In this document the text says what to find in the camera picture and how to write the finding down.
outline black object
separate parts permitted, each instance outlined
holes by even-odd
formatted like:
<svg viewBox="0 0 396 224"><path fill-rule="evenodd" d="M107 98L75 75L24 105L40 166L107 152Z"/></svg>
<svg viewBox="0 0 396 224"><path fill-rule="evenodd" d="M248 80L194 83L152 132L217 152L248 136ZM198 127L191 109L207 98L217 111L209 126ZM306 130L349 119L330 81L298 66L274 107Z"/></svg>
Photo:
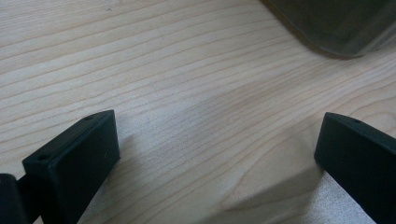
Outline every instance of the black object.
<svg viewBox="0 0 396 224"><path fill-rule="evenodd" d="M0 223L77 223L119 159L114 111L81 119L23 160L23 178L0 175Z"/></svg>
<svg viewBox="0 0 396 224"><path fill-rule="evenodd" d="M394 0L269 0L306 40L332 54L360 56L396 44Z"/></svg>
<svg viewBox="0 0 396 224"><path fill-rule="evenodd" d="M375 222L396 223L396 139L326 113L315 159Z"/></svg>

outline wood grain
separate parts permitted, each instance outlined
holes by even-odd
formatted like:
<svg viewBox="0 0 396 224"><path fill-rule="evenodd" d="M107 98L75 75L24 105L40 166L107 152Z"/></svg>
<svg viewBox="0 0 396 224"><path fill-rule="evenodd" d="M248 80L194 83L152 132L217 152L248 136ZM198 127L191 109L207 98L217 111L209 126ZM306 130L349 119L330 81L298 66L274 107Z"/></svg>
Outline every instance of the wood grain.
<svg viewBox="0 0 396 224"><path fill-rule="evenodd" d="M313 159L324 112L396 136L396 52L342 60L259 0L0 3L0 169L115 109L80 223L372 223Z"/></svg>

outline wooden table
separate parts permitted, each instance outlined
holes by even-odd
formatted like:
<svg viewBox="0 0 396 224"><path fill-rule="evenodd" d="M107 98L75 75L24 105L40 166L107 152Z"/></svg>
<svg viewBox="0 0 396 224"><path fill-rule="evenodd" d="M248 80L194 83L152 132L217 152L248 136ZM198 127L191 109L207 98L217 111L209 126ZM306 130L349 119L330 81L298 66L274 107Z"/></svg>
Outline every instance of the wooden table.
<svg viewBox="0 0 396 224"><path fill-rule="evenodd" d="M259 0L0 3L0 170L116 111L80 223L372 223L313 159L332 111L396 136L396 52L305 45Z"/></svg>

